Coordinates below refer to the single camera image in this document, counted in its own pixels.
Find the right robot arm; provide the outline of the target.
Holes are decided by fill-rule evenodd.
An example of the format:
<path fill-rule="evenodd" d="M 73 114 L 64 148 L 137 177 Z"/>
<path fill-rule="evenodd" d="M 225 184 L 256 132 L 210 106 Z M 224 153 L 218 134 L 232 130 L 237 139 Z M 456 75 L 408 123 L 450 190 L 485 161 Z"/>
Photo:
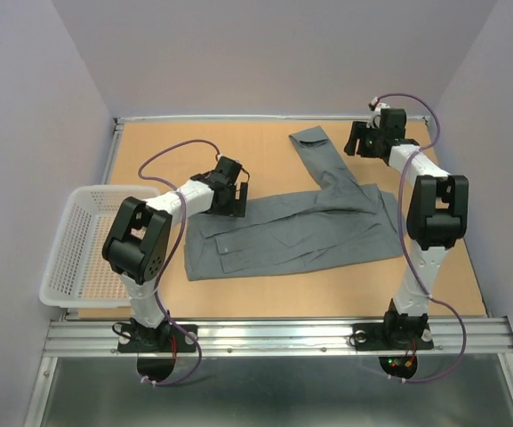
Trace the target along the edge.
<path fill-rule="evenodd" d="M 369 108 L 371 117 L 352 125 L 344 151 L 382 159 L 401 174 L 402 185 L 411 185 L 407 215 L 397 222 L 399 236 L 411 243 L 404 247 L 404 278 L 383 320 L 354 324 L 350 340 L 362 351 L 405 350 L 414 344 L 429 350 L 429 302 L 442 262 L 467 229 L 469 181 L 437 166 L 417 141 L 406 138 L 403 109 L 379 101 Z"/>

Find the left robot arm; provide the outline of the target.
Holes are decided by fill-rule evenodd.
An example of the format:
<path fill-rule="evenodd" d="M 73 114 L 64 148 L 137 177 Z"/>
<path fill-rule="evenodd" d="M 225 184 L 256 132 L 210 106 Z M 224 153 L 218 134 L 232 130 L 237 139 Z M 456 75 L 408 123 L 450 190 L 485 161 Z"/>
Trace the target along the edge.
<path fill-rule="evenodd" d="M 186 220 L 195 214 L 245 216 L 248 183 L 237 181 L 243 172 L 236 160 L 218 155 L 211 171 L 196 174 L 161 196 L 122 201 L 101 251 L 131 303 L 130 320 L 112 326 L 119 352 L 175 352 L 178 333 L 184 343 L 196 344 L 196 327 L 185 329 L 170 319 L 158 293 L 175 253 L 168 248 L 170 235 L 177 227 L 178 238 L 183 238 Z"/>

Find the grey long sleeve shirt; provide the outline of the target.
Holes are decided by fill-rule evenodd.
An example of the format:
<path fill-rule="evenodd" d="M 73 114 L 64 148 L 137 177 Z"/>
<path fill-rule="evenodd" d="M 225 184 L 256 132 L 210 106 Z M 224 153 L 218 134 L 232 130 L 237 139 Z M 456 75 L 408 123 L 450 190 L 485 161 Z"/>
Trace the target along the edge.
<path fill-rule="evenodd" d="M 319 188 L 252 199 L 243 218 L 192 216 L 184 246 L 189 280 L 299 274 L 402 256 L 395 196 L 359 183 L 321 127 L 289 139 Z"/>

